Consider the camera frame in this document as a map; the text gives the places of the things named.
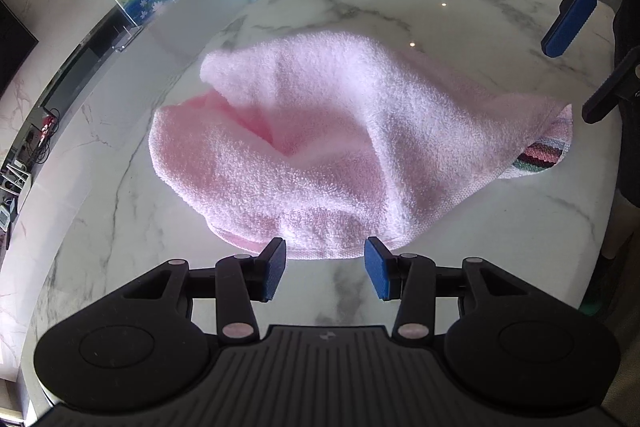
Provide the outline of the pink terry towel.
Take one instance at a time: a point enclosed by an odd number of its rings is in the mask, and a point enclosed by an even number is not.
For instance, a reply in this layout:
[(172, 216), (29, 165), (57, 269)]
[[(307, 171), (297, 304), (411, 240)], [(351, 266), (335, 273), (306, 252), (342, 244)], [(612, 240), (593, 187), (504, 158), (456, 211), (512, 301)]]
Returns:
[(344, 31), (216, 50), (206, 91), (157, 109), (157, 176), (223, 241), (293, 259), (406, 246), (498, 179), (546, 171), (573, 138), (570, 104), (490, 91), (412, 49)]

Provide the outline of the white marble tv console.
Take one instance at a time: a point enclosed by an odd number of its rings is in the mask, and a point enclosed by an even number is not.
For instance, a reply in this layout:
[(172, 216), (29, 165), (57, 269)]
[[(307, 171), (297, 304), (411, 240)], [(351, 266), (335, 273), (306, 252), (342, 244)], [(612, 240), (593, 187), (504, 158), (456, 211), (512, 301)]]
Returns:
[(16, 205), (12, 229), (29, 220), (43, 229), (65, 213), (76, 213), (92, 187), (94, 165), (134, 136), (134, 127), (153, 112), (152, 104), (245, 5), (247, 0), (179, 0), (123, 50), (103, 55), (61, 114), (46, 160), (35, 167)]

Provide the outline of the black wall television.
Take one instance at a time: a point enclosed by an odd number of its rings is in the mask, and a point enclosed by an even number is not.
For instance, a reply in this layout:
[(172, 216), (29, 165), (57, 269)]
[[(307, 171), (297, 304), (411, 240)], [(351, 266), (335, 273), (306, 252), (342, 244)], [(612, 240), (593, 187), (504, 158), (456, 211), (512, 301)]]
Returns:
[(9, 7), (0, 1), (0, 94), (6, 89), (26, 58), (38, 44), (38, 39), (14, 15)]

